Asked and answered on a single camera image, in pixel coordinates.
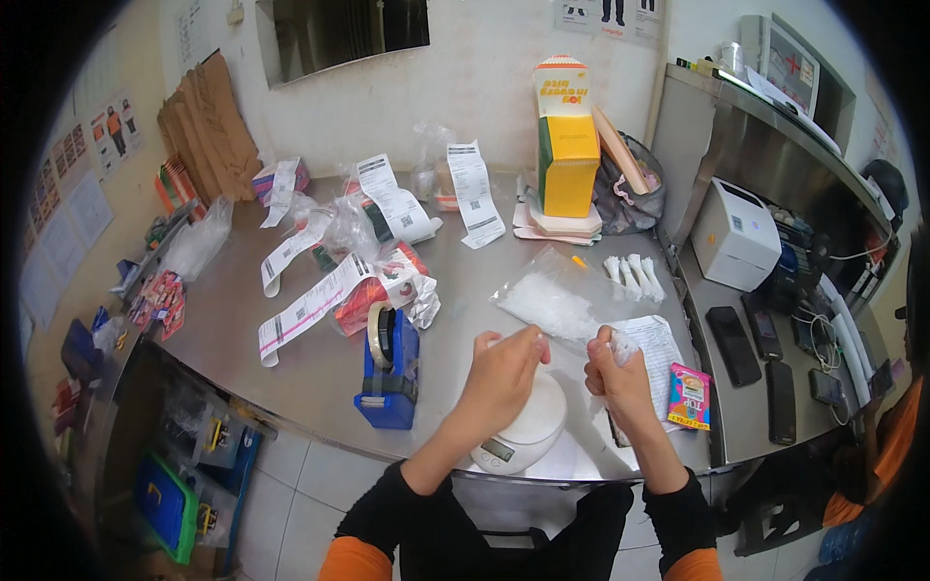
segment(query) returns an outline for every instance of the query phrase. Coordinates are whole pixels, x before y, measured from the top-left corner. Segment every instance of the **white wall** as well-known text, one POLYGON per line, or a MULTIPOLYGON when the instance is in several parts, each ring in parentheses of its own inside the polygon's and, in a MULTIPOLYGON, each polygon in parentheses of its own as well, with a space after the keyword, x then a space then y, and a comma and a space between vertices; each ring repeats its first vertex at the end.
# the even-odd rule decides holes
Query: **white wall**
MULTIPOLYGON (((172 15, 163 0, 166 93, 181 70, 172 15)), ((348 63, 269 90, 257 41, 254 0, 246 20, 227 27, 230 3, 210 0, 210 40, 229 62, 236 97, 260 151, 299 154, 314 175, 386 152, 412 165, 413 124, 439 123, 479 139, 491 165, 532 165, 536 141, 533 68, 565 53, 591 67, 591 96, 617 128, 645 132, 657 52, 632 43, 553 29, 546 0, 431 0, 432 44, 348 63)))

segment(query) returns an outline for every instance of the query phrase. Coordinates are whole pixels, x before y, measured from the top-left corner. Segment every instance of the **printed receipt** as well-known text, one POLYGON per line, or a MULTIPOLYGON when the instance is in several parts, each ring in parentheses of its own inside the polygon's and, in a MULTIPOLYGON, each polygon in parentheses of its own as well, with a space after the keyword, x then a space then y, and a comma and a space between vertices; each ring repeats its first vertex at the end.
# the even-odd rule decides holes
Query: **printed receipt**
POLYGON ((261 261, 261 286, 265 290, 265 297, 274 297, 281 290, 281 273, 298 254, 307 248, 313 248, 323 239, 323 232, 333 218, 313 221, 307 228, 300 231, 261 261))
POLYGON ((446 155, 456 188, 458 211, 468 230, 462 242, 472 250, 481 248, 497 240, 507 231, 507 226, 491 200, 487 167, 478 151, 478 141, 461 145, 449 143, 446 155))
POLYGON ((259 327, 259 357, 265 367, 278 364, 278 350, 344 300, 363 280, 375 276, 370 264, 351 253, 303 297, 259 327))
POLYGON ((433 237, 438 226, 412 193, 397 187, 387 155, 382 153, 356 165, 362 191, 378 205, 394 238, 413 244, 433 237))
POLYGON ((274 182, 268 203, 268 217, 259 228, 277 226, 281 218, 290 209, 291 200, 294 199, 294 187, 297 185, 297 165, 299 157, 289 157, 278 162, 274 169, 274 182))

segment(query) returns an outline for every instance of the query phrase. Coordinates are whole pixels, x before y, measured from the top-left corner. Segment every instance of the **stainless steel counter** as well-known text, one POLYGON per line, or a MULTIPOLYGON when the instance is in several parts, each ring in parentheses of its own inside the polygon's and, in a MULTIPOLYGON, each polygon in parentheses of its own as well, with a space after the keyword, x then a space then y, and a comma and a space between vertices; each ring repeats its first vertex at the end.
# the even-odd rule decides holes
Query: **stainless steel counter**
MULTIPOLYGON (((404 177, 399 176, 403 186, 404 177)), ((237 204, 232 233, 200 277, 189 285, 185 325, 163 347, 223 389, 269 413, 295 422, 316 436, 367 456, 394 460, 410 456, 436 430, 461 393, 472 361, 472 341, 487 329, 508 335, 524 326, 488 302, 488 297, 521 269, 545 242, 513 237, 510 227, 516 176, 492 174, 492 192, 508 231, 495 242, 471 250, 460 240, 465 229, 458 214, 440 215, 445 225, 436 238, 416 250, 438 281, 443 303, 432 327, 421 333, 420 395, 410 431, 373 429, 352 405, 362 387, 364 337, 343 337, 329 321, 279 350, 280 363, 262 367, 258 355, 259 326, 280 312, 321 278, 310 253, 298 256, 282 274, 281 292, 266 298, 259 264, 282 241, 284 227, 260 230, 267 210, 258 203, 237 204)), ((315 180, 312 195, 328 200, 339 183, 315 180)), ((658 241, 651 234, 608 236, 591 248, 553 243, 593 265, 609 255, 632 252, 656 261, 657 276, 671 295, 661 306, 684 361, 695 366, 695 355, 665 266, 658 241)), ((584 360, 555 345, 553 373, 568 400, 565 433, 535 466, 516 475, 535 481, 579 482, 634 479, 640 476, 631 449, 615 454, 591 424, 595 405, 584 387, 584 360)), ((764 437, 764 424, 752 426, 764 437)), ((707 432, 680 430, 671 435, 683 462, 696 472, 710 463, 707 432)), ((470 460, 459 466, 481 472, 470 460)))
MULTIPOLYGON (((734 464, 785 449, 785 446, 768 441, 768 390, 765 384, 765 365, 764 361, 758 358, 755 344, 753 343, 752 352, 756 355, 756 362, 763 372, 763 378, 752 385, 734 388, 726 373, 724 359, 717 348, 717 342, 707 324, 707 311, 711 307, 731 306, 737 310, 743 330, 752 341, 746 311, 739 301, 741 292, 736 288, 704 278, 690 241, 680 251, 679 262, 682 277, 694 305, 691 328, 695 340, 706 344, 706 349, 701 349, 709 356, 704 362, 706 364, 704 371, 714 378, 716 386, 714 404, 722 419, 713 426, 711 463, 714 467, 734 464)), ((794 379, 797 443, 806 442, 836 428, 838 424, 833 419, 830 407, 814 400, 810 395, 807 372, 819 368, 817 360, 801 351, 794 343, 789 317, 776 312, 772 312, 771 315, 784 353, 782 361, 790 366, 794 379)), ((849 375, 845 360, 831 374, 843 383, 846 400, 850 402, 851 412, 854 414, 858 411, 859 405, 853 379, 849 375)), ((841 420, 846 420, 843 411, 838 412, 838 416, 841 420)))

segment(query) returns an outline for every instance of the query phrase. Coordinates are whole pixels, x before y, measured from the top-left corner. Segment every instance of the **cardboard box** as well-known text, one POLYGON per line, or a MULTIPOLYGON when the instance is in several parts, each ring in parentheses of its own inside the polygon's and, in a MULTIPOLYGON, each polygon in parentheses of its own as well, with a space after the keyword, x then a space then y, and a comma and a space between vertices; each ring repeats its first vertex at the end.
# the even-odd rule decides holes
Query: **cardboard box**
POLYGON ((537 65, 539 201, 546 216, 585 218, 601 164, 589 69, 567 55, 537 65))
POLYGON ((601 151, 590 115, 539 119, 539 201, 546 216, 585 218, 601 151))

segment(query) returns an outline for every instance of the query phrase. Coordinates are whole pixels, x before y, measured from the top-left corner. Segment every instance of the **tape dispenser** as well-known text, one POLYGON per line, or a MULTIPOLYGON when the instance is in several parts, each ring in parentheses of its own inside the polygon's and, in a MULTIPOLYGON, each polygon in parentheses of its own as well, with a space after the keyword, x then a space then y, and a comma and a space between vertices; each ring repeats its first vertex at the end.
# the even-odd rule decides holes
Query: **tape dispenser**
POLYGON ((368 311, 365 378, 354 403, 374 428, 410 429, 419 392, 419 333, 402 310, 377 302, 368 311))

